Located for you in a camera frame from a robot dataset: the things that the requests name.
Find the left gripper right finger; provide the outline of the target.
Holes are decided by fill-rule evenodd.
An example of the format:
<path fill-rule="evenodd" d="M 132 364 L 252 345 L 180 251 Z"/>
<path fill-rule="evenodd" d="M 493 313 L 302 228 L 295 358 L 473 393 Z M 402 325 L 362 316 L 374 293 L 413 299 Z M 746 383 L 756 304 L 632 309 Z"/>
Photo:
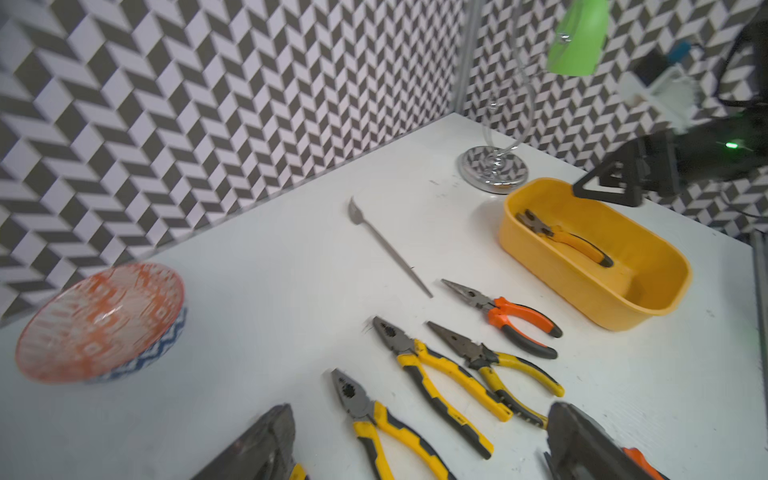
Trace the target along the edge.
<path fill-rule="evenodd" d="M 549 411 L 544 459 L 552 479 L 652 479 L 592 417 L 555 402 Z"/>

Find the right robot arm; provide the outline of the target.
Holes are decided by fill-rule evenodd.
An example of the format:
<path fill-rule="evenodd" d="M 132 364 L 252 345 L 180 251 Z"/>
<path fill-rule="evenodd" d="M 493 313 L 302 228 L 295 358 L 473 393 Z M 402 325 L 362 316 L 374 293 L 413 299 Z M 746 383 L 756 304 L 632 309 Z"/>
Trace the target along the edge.
<path fill-rule="evenodd" d="M 608 153 L 573 184 L 576 197 L 637 207 L 649 192 L 673 197 L 690 184 L 734 181 L 766 166 L 767 7 L 762 5 L 741 29 L 716 73 L 713 96 L 735 114 L 694 123 L 694 109 L 704 92 L 679 64 L 692 46 L 685 41 L 668 53 L 654 49 L 623 74 L 619 83 L 623 101 L 630 106 L 650 104 L 669 126 Z M 753 52 L 757 92 L 746 100 L 725 99 L 722 79 L 745 47 Z"/>

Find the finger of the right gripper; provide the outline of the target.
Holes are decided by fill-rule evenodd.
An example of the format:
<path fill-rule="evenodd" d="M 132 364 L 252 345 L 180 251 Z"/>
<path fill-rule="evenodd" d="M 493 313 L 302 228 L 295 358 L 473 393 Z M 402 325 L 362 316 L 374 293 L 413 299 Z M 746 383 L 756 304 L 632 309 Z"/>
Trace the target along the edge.
<path fill-rule="evenodd" d="M 643 203 L 645 149 L 641 140 L 631 140 L 610 152 L 593 170 L 572 185 L 578 198 L 626 207 Z"/>

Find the yellow combination pliers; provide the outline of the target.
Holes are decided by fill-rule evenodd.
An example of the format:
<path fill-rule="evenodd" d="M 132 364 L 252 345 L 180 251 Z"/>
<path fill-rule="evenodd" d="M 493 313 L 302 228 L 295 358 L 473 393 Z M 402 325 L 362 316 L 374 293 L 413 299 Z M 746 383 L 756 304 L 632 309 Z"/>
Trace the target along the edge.
<path fill-rule="evenodd" d="M 309 476 L 302 464 L 296 463 L 290 471 L 289 480 L 308 480 Z"/>

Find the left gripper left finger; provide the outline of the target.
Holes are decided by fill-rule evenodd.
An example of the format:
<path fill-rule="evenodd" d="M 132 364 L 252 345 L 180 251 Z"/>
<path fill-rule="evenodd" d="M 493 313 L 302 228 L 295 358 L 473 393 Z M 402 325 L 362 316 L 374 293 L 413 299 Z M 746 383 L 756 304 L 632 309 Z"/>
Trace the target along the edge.
<path fill-rule="evenodd" d="M 297 466 L 293 457 L 295 438 L 291 405 L 276 405 L 193 479 L 289 479 Z"/>

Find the orange long nose pliers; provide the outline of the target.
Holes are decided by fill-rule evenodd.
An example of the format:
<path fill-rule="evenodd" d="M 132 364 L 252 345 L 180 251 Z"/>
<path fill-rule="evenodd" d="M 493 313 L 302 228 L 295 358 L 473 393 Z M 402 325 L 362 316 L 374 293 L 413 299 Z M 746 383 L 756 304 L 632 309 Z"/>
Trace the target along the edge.
<path fill-rule="evenodd" d="M 558 352 L 523 333 L 511 318 L 522 319 L 553 338 L 561 338 L 562 329 L 547 315 L 529 306 L 514 303 L 504 297 L 490 298 L 465 285 L 442 279 L 441 282 L 462 297 L 468 305 L 481 310 L 488 323 L 499 329 L 512 343 L 536 357 L 554 360 Z"/>

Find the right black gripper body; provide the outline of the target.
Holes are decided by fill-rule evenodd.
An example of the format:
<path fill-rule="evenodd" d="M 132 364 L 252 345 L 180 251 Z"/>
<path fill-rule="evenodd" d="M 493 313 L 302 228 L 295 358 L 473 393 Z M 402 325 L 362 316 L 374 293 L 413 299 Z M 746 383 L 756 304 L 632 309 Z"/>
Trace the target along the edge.
<path fill-rule="evenodd" d="M 663 130 L 629 143 L 629 185 L 641 191 L 672 197 L 681 190 L 677 168 L 676 135 Z"/>

